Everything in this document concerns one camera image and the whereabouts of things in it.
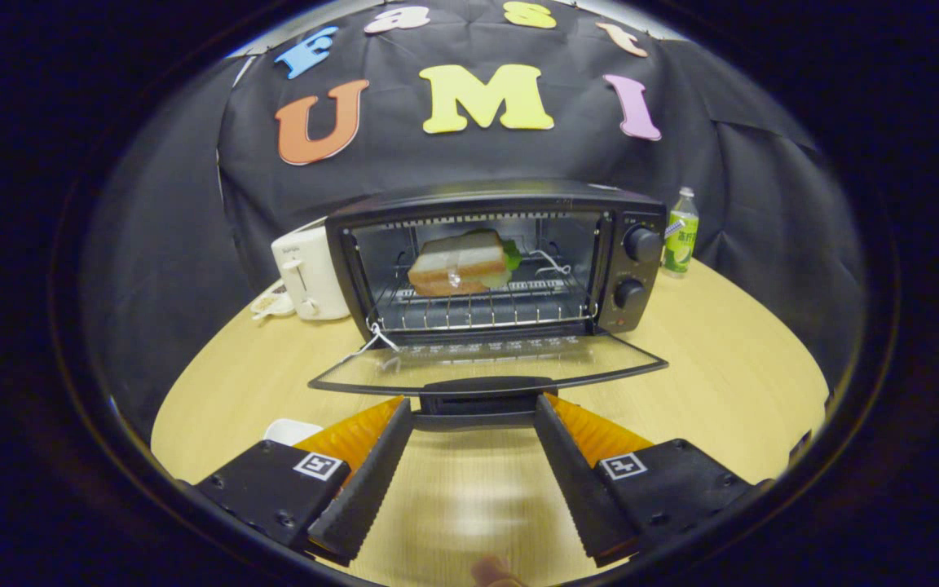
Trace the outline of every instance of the toaster oven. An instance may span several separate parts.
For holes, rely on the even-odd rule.
[[[363,198],[329,215],[324,233],[366,345],[310,386],[508,394],[662,368],[615,335],[640,324],[666,222],[651,197],[551,179]],[[499,241],[503,275],[480,278],[486,286],[459,275],[470,261],[493,267]],[[440,282],[415,282],[428,261]]]

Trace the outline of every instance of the foam letter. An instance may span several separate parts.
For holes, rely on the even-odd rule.
[[[626,33],[626,31],[623,31],[622,27],[607,22],[597,22],[597,26],[599,26],[600,29],[606,30],[607,34],[610,34],[611,36],[611,41],[614,41],[615,45],[618,45],[626,52],[633,53],[633,55],[636,55],[637,57],[647,56],[647,51],[642,50],[636,45],[633,45],[637,38],[631,36],[629,33]]]
[[[433,114],[422,123],[422,129],[430,134],[465,129],[467,121],[459,115],[456,101],[484,129],[492,125],[503,101],[506,113],[499,120],[506,129],[552,129],[553,118],[545,114],[538,95],[536,79],[540,75],[541,71],[526,64],[504,64],[484,85],[459,64],[425,68],[418,77],[430,81]]]
[[[293,46],[277,57],[275,63],[284,62],[290,71],[288,78],[297,77],[303,71],[314,67],[323,62],[324,57],[328,56],[328,48],[332,45],[332,34],[339,30],[338,26],[328,26],[314,33],[312,37]]]
[[[502,5],[506,10],[507,21],[521,26],[533,26],[536,29],[552,29],[556,21],[547,7],[526,2],[507,2]]]
[[[603,77],[618,93],[618,100],[622,103],[622,131],[630,137],[656,141],[662,138],[662,131],[657,130],[651,122],[651,114],[647,111],[644,101],[644,85],[636,79],[621,77],[621,75],[604,75]]]
[[[316,141],[306,134],[310,107],[317,104],[317,96],[307,96],[277,111],[277,155],[284,163],[305,165],[328,159],[346,148],[357,135],[361,119],[361,90],[368,88],[368,79],[355,79],[328,91],[336,101],[336,125],[332,134]]]
[[[392,29],[416,29],[430,22],[425,15],[430,11],[427,7],[403,7],[395,11],[385,11],[376,16],[376,19],[364,27],[365,33],[386,33]]]

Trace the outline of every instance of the black knob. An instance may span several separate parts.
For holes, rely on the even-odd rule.
[[[662,255],[662,237],[637,224],[625,233],[625,252],[633,261],[657,259]]]
[[[647,289],[634,279],[627,279],[615,287],[615,305],[623,311],[642,313],[647,302]]]

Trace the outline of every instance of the bottle label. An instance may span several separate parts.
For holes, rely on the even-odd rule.
[[[694,253],[694,239],[698,236],[698,217],[673,211],[670,223],[682,220],[683,228],[666,239],[663,265],[669,271],[686,272],[690,256]]]

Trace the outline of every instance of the oven door handle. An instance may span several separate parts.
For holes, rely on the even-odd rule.
[[[532,425],[538,396],[558,394],[549,377],[474,377],[430,383],[418,394],[415,430],[510,428]]]

